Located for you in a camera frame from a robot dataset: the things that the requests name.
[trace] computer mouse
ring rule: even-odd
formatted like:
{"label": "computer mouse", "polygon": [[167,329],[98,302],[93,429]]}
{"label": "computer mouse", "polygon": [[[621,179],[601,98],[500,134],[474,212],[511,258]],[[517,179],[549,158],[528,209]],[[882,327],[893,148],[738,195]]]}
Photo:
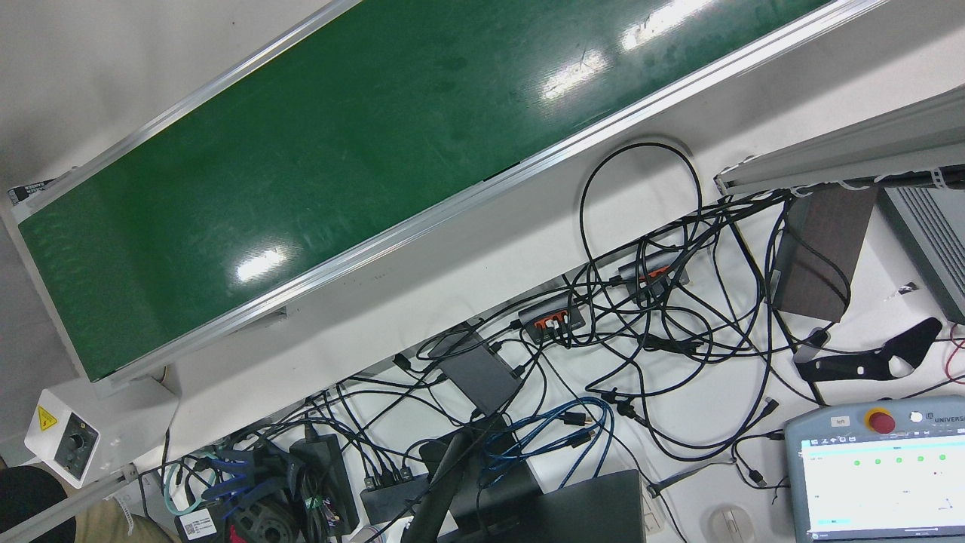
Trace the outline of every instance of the computer mouse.
{"label": "computer mouse", "polygon": [[729,503],[710,513],[707,540],[712,543],[757,543],[758,537],[747,511]]}

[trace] green conveyor belt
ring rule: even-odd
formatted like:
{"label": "green conveyor belt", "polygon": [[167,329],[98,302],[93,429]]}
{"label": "green conveyor belt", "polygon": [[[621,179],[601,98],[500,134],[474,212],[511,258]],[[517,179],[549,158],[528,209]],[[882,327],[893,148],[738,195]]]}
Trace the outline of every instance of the green conveyor belt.
{"label": "green conveyor belt", "polygon": [[97,380],[822,4],[365,0],[20,230]]}

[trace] label sticker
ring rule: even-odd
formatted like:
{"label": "label sticker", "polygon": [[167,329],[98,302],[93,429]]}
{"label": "label sticker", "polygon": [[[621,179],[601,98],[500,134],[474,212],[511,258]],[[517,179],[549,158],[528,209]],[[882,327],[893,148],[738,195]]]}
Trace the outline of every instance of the label sticker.
{"label": "label sticker", "polygon": [[218,532],[218,528],[211,521],[211,514],[207,509],[201,509],[193,513],[178,517],[181,527],[184,528],[184,535],[188,540],[198,539],[206,535],[213,535]]}
{"label": "label sticker", "polygon": [[41,424],[41,432],[50,429],[51,426],[57,424],[57,417],[50,414],[50,411],[44,409],[41,406],[37,406],[37,414],[39,415],[38,421]]}

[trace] touchscreen display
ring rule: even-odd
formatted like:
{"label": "touchscreen display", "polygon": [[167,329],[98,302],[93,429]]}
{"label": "touchscreen display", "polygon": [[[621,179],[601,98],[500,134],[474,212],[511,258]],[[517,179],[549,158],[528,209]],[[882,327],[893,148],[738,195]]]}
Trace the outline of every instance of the touchscreen display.
{"label": "touchscreen display", "polygon": [[811,539],[965,534],[962,432],[803,441]]}

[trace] white control box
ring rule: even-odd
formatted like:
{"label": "white control box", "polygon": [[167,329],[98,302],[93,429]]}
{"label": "white control box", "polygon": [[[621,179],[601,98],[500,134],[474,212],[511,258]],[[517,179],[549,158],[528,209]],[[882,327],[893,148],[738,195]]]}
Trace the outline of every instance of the white control box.
{"label": "white control box", "polygon": [[178,397],[153,379],[107,398],[86,379],[41,392],[24,444],[76,488],[162,444]]}

